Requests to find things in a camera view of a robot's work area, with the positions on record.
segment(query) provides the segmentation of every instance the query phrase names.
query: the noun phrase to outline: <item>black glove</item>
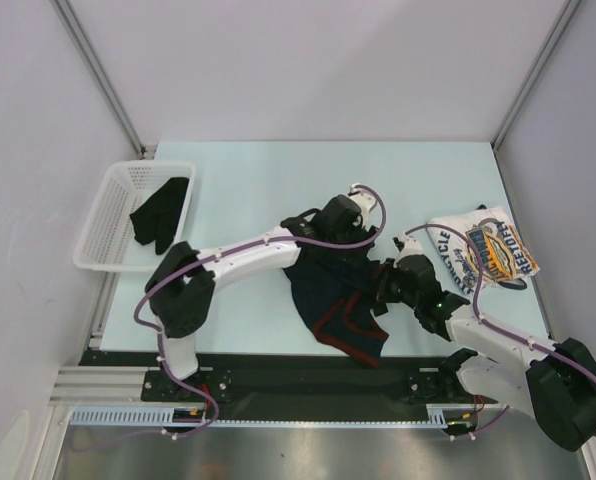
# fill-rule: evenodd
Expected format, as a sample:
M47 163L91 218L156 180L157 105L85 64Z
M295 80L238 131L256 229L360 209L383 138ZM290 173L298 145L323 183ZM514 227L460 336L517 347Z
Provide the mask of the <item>black glove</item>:
M129 215L134 238L141 245L156 241L156 254L162 255L174 241L189 179L170 178L141 207Z

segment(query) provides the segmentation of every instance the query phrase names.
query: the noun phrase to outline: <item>cloth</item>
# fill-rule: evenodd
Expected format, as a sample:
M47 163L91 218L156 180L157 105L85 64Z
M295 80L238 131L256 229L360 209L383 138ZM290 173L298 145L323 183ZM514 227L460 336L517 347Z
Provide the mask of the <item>cloth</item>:
M524 284L526 288L523 279L540 270L502 207L433 218L429 223L452 227L475 244L485 266L483 287L497 284L522 289ZM430 228L428 231L456 285L464 294L474 293L478 264L473 252L468 251L465 242L448 230Z
M351 266L329 258L284 269L296 310L316 340L373 368L389 337L371 315L379 263L364 258Z
M134 225L134 238L141 245L156 241L156 254L167 251L174 241L189 179L167 180L138 210L129 215Z

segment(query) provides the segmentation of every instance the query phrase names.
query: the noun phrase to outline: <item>dark blue garment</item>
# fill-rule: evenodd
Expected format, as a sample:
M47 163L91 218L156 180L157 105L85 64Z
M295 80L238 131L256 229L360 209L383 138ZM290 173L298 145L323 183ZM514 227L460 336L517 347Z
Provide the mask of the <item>dark blue garment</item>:
M367 258L354 266L326 258L284 270L296 310L316 340L374 368L389 337L371 314L379 268L380 262Z

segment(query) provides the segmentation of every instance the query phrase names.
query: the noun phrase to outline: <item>white wall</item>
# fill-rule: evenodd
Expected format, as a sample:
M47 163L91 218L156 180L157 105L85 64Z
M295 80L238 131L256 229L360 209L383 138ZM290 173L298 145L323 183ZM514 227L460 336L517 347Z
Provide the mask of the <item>white wall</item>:
M131 157L47 0L0 1L0 432L33 443L99 277L71 251L106 166Z
M583 6L500 159L554 329L596 356L596 0Z
M565 0L72 0L142 140L490 141Z

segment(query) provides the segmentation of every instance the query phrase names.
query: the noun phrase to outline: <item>metal frame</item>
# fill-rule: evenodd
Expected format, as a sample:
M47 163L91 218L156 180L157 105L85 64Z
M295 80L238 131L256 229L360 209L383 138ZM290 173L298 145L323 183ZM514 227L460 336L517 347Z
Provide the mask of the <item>metal frame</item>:
M142 158L143 153L145 152L145 147L140 141L140 137L120 101L118 92L114 88L107 72L100 62L100 58L98 57L91 40L89 40L82 23L78 19L76 11L69 0L51 0L51 3L62 20L67 33L73 40L87 69L94 78L94 81L105 99L105 102L107 102L111 113L118 121L118 125L125 135L125 138L136 153L137 158Z
M529 69L529 73L523 80L520 91L516 95L516 98L514 98L511 107L509 107L509 110L505 115L502 125L498 129L498 132L492 141L494 152L497 152L500 149L500 146L505 141L505 138L507 138L507 134L514 126L523 107L527 103L527 100L531 96L532 92L536 88L536 85L538 84L538 81L545 72L549 61L553 57L556 49L562 42L565 33L569 29L569 26L575 19L576 15L580 12L580 7L582 7L584 3L585 0L568 0L567 4L561 10L558 19L551 29L551 32L549 32L549 35L547 36L547 40L540 49L538 57Z

